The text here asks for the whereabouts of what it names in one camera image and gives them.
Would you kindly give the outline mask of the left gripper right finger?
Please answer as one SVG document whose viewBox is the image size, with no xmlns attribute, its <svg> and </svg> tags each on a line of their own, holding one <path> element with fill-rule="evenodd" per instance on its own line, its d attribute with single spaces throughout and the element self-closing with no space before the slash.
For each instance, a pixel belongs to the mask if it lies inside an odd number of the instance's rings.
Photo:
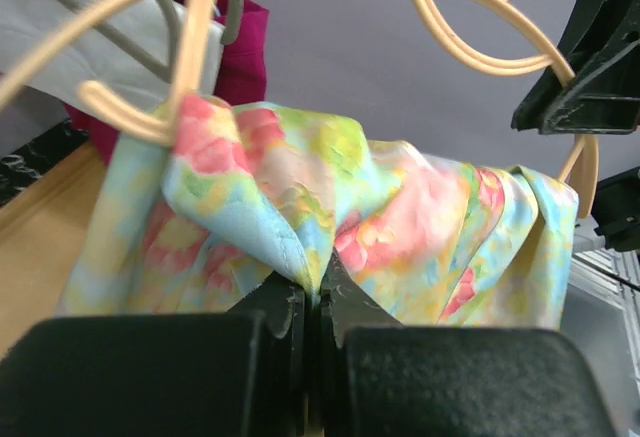
<svg viewBox="0 0 640 437">
<path fill-rule="evenodd" d="M 329 436 L 611 436 L 589 366 L 534 328 L 407 326 L 333 256 L 319 306 Z"/>
</svg>

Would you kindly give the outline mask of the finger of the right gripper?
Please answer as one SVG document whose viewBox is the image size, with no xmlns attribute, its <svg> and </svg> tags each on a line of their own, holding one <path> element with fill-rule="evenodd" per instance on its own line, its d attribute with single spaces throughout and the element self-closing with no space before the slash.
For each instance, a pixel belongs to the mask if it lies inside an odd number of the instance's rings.
<svg viewBox="0 0 640 437">
<path fill-rule="evenodd" d="M 544 71 L 511 127 L 541 134 L 629 134 L 639 125 L 639 0 L 576 0 L 558 50 L 575 77 Z"/>
<path fill-rule="evenodd" d="M 605 239 L 605 247 L 617 252 L 639 249 L 639 168 L 598 182 L 592 217 L 595 233 Z"/>
</svg>

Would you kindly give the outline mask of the beige plastic hanger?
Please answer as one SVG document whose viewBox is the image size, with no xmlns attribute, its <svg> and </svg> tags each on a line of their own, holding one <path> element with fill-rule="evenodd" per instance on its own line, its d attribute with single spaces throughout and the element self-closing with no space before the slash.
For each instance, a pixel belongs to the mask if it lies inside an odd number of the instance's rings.
<svg viewBox="0 0 640 437">
<path fill-rule="evenodd" d="M 268 99 L 358 120 L 369 138 L 557 175 L 574 140 L 511 128 L 534 82 L 473 70 L 410 0 L 259 0 L 271 12 Z"/>
</svg>

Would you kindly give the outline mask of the white garment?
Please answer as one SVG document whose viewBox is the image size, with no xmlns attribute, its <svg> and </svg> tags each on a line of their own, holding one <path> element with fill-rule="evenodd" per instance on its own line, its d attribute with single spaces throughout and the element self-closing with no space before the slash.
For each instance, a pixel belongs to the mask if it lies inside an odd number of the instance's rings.
<svg viewBox="0 0 640 437">
<path fill-rule="evenodd" d="M 76 0 L 86 4 L 93 0 Z M 12 66 L 45 40 L 47 35 L 73 17 L 57 0 L 1 0 L 1 70 Z M 168 31 L 154 0 L 141 0 L 116 14 L 110 25 L 164 61 Z M 149 111 L 164 101 L 169 85 L 119 49 L 96 30 L 90 30 L 59 51 L 29 85 L 80 110 L 77 86 L 99 80 L 134 106 Z"/>
</svg>

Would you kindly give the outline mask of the magenta skirt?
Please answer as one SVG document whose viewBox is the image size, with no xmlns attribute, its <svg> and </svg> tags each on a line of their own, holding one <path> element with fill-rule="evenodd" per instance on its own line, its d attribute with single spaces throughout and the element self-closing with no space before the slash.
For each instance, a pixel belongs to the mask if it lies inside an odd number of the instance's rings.
<svg viewBox="0 0 640 437">
<path fill-rule="evenodd" d="M 243 0 L 237 38 L 223 49 L 213 94 L 231 105 L 259 102 L 265 98 L 267 70 L 265 43 L 269 10 L 252 0 Z M 73 127 L 88 133 L 104 162 L 109 162 L 119 132 L 89 114 L 64 105 Z"/>
</svg>

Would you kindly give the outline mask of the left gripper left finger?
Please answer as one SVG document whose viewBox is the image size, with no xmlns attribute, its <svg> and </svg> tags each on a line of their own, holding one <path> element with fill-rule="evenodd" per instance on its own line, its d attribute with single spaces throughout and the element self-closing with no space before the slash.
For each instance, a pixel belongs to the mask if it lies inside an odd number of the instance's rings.
<svg viewBox="0 0 640 437">
<path fill-rule="evenodd" d="M 1 362 L 5 436 L 296 436 L 305 294 L 279 275 L 224 313 L 60 317 Z"/>
</svg>

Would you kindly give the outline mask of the floral pastel garment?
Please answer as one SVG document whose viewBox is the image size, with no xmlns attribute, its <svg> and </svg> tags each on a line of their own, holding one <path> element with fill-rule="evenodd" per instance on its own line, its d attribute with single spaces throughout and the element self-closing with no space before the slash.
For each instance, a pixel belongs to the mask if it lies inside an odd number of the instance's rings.
<svg viewBox="0 0 640 437">
<path fill-rule="evenodd" d="M 578 198 L 525 167 L 368 139 L 350 118 L 188 96 L 176 143 L 119 139 L 62 315 L 222 312 L 330 259 L 410 325 L 559 325 Z"/>
</svg>

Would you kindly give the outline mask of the grey hanger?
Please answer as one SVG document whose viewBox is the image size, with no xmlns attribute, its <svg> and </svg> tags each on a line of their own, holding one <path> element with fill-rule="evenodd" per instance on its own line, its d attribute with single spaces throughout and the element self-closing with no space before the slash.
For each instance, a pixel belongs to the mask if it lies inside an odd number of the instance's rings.
<svg viewBox="0 0 640 437">
<path fill-rule="evenodd" d="M 43 24 L 59 24 L 94 0 L 1 0 L 1 59 L 5 65 L 29 37 L 44 37 Z M 82 80 L 103 68 L 102 56 L 116 67 L 133 68 L 143 78 L 171 77 L 184 8 L 174 0 L 142 0 L 87 34 L 76 48 Z"/>
</svg>

